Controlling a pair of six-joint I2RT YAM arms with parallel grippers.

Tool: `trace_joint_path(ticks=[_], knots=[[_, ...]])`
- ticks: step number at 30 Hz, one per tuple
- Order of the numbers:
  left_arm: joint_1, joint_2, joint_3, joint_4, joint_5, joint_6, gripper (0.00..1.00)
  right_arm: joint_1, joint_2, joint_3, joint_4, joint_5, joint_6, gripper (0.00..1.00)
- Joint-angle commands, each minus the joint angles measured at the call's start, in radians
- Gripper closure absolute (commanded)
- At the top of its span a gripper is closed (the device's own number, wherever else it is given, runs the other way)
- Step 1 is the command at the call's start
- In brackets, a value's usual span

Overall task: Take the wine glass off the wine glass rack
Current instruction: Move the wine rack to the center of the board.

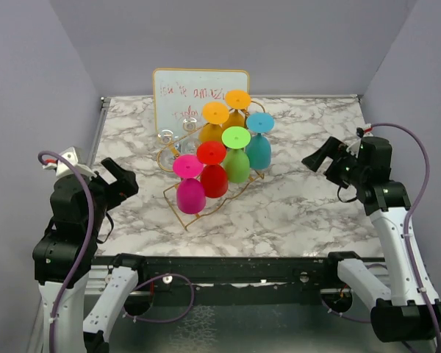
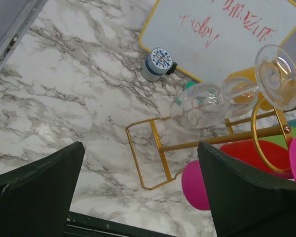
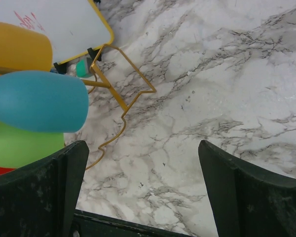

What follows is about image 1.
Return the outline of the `red wine glass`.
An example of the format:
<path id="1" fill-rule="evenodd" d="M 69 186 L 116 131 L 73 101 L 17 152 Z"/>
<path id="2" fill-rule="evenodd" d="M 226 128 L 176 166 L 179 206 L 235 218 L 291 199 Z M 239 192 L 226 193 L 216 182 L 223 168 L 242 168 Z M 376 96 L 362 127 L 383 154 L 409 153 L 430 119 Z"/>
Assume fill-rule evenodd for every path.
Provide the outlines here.
<path id="1" fill-rule="evenodd" d="M 204 164 L 204 169 L 200 174 L 200 182 L 208 198 L 220 198 L 228 190 L 227 173 L 221 165 L 226 154 L 224 145 L 217 141 L 207 141 L 198 147 L 196 156 Z"/>

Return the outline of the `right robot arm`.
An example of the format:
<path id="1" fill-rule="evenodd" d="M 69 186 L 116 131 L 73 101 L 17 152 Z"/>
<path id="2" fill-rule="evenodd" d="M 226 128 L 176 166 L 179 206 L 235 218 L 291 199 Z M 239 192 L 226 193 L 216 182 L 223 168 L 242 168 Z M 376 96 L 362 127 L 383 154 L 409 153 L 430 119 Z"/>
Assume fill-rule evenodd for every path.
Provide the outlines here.
<path id="1" fill-rule="evenodd" d="M 353 186 L 365 214 L 377 231 L 390 284 L 385 285 L 353 252 L 331 253 L 324 282 L 343 283 L 370 311 L 377 338 L 385 343 L 431 340 L 441 333 L 441 301 L 429 280 L 407 217 L 411 202 L 406 188 L 390 179 L 392 147 L 384 138 L 365 136 L 348 146 L 335 137 L 302 163 L 317 171 L 326 158 L 324 175 L 341 188 Z"/>

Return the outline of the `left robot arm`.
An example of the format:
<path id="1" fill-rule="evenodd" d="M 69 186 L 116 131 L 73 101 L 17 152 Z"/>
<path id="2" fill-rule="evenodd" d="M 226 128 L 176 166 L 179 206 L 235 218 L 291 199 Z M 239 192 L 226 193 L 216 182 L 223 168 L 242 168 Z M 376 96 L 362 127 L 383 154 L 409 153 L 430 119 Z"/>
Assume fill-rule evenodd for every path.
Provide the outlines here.
<path id="1" fill-rule="evenodd" d="M 101 162 L 115 177 L 108 183 L 71 150 L 47 155 L 41 152 L 38 159 L 57 177 L 50 197 L 53 215 L 32 253 L 43 305 L 43 351 L 108 352 L 126 297 L 146 285 L 148 273 L 138 265 L 119 265 L 89 315 L 84 314 L 85 288 L 101 224 L 110 210 L 137 194 L 136 176 L 108 157 Z"/>

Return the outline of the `pink wine glass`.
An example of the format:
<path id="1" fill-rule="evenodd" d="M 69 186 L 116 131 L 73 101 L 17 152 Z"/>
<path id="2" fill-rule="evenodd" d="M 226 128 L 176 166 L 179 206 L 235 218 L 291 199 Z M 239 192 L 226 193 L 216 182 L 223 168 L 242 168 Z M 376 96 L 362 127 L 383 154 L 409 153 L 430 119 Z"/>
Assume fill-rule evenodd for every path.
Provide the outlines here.
<path id="1" fill-rule="evenodd" d="M 206 206 L 204 187 L 197 177 L 204 165 L 194 154 L 184 154 L 173 163 L 173 172 L 181 178 L 176 191 L 177 207 L 186 214 L 201 212 Z"/>

